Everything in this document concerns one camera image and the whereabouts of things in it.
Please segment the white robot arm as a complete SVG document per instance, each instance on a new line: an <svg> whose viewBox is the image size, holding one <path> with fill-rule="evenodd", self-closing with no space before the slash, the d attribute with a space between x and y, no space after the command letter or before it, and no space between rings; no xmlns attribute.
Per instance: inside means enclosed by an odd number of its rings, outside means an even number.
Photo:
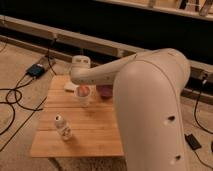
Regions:
<svg viewBox="0 0 213 171"><path fill-rule="evenodd" d="M72 58L77 85L111 85L128 171L189 171L180 96L190 64L171 48L138 52L97 67Z"/></svg>

